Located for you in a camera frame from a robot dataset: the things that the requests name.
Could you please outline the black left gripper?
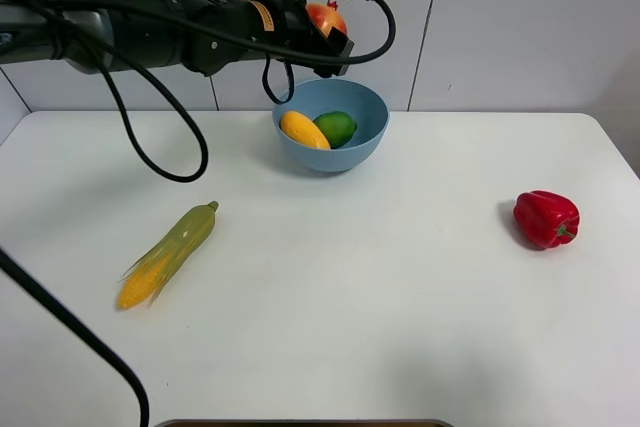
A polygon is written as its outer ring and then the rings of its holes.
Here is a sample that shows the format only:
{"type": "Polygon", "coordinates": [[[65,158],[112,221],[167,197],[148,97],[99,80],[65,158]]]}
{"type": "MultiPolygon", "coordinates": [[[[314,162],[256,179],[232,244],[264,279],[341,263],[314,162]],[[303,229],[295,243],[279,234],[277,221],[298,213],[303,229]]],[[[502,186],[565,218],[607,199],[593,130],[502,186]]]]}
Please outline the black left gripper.
{"type": "Polygon", "coordinates": [[[348,58],[354,42],[337,28],[325,37],[313,23],[306,0],[236,0],[242,4],[243,26],[236,33],[270,48],[335,59],[348,58]]]}

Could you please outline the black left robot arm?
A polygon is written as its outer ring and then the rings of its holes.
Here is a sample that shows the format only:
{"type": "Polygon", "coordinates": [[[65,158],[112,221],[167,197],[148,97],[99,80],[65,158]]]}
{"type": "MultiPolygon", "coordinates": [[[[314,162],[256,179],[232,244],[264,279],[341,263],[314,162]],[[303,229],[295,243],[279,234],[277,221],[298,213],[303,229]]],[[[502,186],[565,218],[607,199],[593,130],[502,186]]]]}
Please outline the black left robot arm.
{"type": "Polygon", "coordinates": [[[327,78],[346,72],[309,56],[346,59],[353,48],[338,28],[323,32],[305,0],[1,0],[4,64],[64,59],[97,68],[71,26],[99,40],[111,72],[134,61],[146,69],[182,65],[212,76],[231,63],[282,57],[327,78]]]}

